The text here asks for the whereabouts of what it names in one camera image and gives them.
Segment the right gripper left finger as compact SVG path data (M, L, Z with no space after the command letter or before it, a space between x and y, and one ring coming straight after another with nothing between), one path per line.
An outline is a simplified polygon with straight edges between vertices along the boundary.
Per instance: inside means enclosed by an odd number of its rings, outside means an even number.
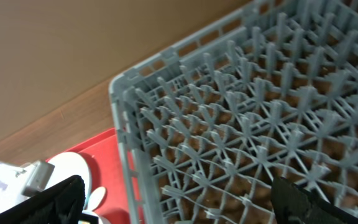
M0 224L77 224L84 204L84 180L73 175L0 213Z

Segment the light blue bowl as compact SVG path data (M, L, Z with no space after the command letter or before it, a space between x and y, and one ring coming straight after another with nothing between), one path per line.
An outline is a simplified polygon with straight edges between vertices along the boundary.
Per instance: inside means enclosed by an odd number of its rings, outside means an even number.
M106 218L87 210L83 210L78 224L111 224Z

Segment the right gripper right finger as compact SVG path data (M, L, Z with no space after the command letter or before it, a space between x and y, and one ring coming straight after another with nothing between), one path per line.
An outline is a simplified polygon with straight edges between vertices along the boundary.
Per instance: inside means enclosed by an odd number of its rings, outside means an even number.
M283 177L272 182L270 200L278 224L358 224L358 218Z

